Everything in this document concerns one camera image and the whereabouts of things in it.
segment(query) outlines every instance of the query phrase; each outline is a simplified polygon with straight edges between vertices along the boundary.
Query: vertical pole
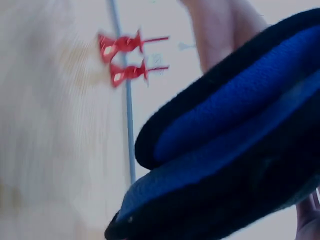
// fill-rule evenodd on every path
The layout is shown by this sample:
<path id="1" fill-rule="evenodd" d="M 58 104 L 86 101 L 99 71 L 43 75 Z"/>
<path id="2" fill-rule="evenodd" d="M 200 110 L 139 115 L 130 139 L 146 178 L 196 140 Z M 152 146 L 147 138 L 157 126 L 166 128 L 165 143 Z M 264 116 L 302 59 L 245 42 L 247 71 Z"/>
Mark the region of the vertical pole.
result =
<path id="1" fill-rule="evenodd" d="M 120 20 L 118 16 L 116 0 L 110 0 L 113 22 L 115 26 L 115 33 L 119 38 L 122 35 Z M 128 66 L 126 56 L 122 54 L 122 61 L 124 66 Z M 133 126 L 133 110 L 132 110 L 132 96 L 131 96 L 131 83 L 125 82 L 126 88 L 126 116 L 128 128 L 128 149 L 129 149 L 129 164 L 130 164 L 130 182 L 133 184 L 136 181 L 136 166 L 135 166 L 135 143 L 134 143 L 134 126 Z"/>

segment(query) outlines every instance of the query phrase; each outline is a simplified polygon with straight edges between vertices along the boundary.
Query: red clip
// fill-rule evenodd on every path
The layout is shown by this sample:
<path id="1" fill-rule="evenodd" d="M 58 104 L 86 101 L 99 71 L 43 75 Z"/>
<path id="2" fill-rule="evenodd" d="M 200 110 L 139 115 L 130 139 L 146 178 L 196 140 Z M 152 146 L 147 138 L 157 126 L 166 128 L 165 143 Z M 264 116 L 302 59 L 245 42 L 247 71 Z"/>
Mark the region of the red clip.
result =
<path id="1" fill-rule="evenodd" d="M 132 80 L 143 75 L 144 79 L 147 81 L 148 72 L 165 70 L 168 68 L 169 66 L 161 66 L 147 69 L 146 63 L 143 60 L 140 67 L 131 65 L 127 66 L 126 68 L 121 68 L 113 63 L 110 63 L 109 71 L 111 76 L 111 83 L 116 88 L 126 79 Z"/>
<path id="2" fill-rule="evenodd" d="M 134 38 L 130 36 L 121 36 L 118 39 L 110 38 L 101 33 L 98 34 L 98 40 L 100 45 L 100 54 L 104 63 L 109 64 L 112 58 L 118 52 L 132 52 L 139 47 L 140 52 L 143 54 L 143 47 L 145 43 L 158 42 L 168 40 L 169 37 L 159 37 L 147 40 L 141 40 L 140 30 L 137 31 Z"/>

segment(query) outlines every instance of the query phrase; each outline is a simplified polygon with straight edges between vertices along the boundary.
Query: slipper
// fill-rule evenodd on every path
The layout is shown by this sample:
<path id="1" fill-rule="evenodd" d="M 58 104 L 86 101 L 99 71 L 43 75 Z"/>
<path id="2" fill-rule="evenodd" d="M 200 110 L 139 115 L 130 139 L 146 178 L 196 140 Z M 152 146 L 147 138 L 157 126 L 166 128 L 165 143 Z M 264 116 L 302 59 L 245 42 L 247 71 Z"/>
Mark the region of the slipper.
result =
<path id="1" fill-rule="evenodd" d="M 219 240 L 320 184 L 320 8 L 270 26 L 161 107 L 108 240 Z"/>

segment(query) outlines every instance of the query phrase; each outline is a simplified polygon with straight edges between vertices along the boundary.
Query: black fabric edge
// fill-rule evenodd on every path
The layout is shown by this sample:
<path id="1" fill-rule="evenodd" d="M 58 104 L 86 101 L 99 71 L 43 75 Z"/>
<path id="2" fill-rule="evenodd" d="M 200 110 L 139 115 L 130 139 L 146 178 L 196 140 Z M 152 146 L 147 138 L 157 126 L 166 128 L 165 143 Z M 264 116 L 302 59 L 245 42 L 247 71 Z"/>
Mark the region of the black fabric edge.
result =
<path id="1" fill-rule="evenodd" d="M 180 92 L 151 116 L 142 127 L 134 146 L 137 162 L 149 170 L 161 166 L 162 163 L 154 159 L 155 146 L 163 131 L 175 119 L 205 101 L 230 79 L 284 40 L 318 24 L 320 24 L 320 8 L 286 18 L 268 27 Z"/>
<path id="2" fill-rule="evenodd" d="M 105 231 L 106 238 L 218 240 L 289 207 L 285 203 L 302 200 L 320 183 L 320 179 L 313 181 L 320 173 L 320 149 L 310 147 L 320 143 L 319 104 L 320 90 L 232 164 L 198 184 L 150 201 L 127 219 L 112 222 Z M 301 167 L 301 159 L 310 162 Z M 307 184 L 303 194 L 295 196 Z M 223 209 L 220 217 L 215 217 Z M 204 227 L 202 234 L 192 236 L 192 230 Z"/>

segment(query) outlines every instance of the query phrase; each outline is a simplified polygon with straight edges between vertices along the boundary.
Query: skin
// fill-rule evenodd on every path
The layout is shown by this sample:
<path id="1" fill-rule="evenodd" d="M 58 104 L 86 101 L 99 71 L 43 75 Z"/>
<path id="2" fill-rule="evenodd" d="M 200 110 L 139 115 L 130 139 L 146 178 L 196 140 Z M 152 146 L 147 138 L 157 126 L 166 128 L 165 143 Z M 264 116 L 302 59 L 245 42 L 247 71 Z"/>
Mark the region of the skin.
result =
<path id="1" fill-rule="evenodd" d="M 180 0 L 193 25 L 203 72 L 268 27 L 246 0 Z M 296 205 L 295 240 L 320 239 L 320 204 L 316 191 Z"/>

